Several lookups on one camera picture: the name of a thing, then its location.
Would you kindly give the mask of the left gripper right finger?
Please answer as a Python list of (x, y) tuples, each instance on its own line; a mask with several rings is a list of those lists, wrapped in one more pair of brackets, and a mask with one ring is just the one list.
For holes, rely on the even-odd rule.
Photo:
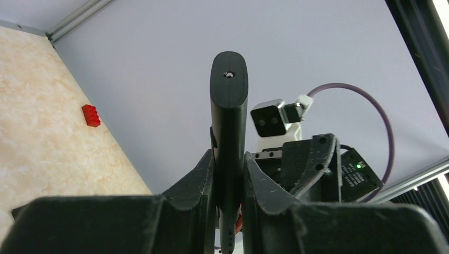
[(245, 154), (244, 253), (448, 253), (436, 221), (414, 205), (303, 203)]

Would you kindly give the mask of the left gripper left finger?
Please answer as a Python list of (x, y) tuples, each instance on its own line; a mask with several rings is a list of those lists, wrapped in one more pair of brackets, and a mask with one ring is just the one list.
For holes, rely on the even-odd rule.
[(29, 202), (1, 253), (214, 253), (212, 152), (160, 195)]

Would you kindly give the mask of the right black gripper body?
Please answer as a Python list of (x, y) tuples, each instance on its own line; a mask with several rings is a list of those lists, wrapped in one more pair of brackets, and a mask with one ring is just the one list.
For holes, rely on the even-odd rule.
[(334, 134), (289, 141), (253, 154), (260, 169), (303, 202), (342, 202), (342, 163)]

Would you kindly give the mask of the black remote control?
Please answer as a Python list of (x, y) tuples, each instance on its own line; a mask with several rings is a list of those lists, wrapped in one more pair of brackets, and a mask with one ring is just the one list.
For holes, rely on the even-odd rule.
[(211, 143), (222, 253), (233, 253), (241, 203), (248, 73), (243, 56), (219, 53), (210, 75)]

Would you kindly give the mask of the black battery cover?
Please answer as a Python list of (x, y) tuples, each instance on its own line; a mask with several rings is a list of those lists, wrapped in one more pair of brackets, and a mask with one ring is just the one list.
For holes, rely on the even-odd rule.
[(19, 206), (16, 207), (14, 209), (11, 210), (11, 216), (13, 218), (14, 221), (17, 220), (17, 218), (19, 217), (20, 213), (25, 210), (28, 207), (28, 205), (23, 205), (23, 206)]

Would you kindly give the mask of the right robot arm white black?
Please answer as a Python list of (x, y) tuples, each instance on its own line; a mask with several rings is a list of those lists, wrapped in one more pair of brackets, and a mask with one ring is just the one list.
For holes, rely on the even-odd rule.
[(361, 155), (331, 133), (253, 154), (260, 169), (303, 202), (356, 202), (384, 183)]

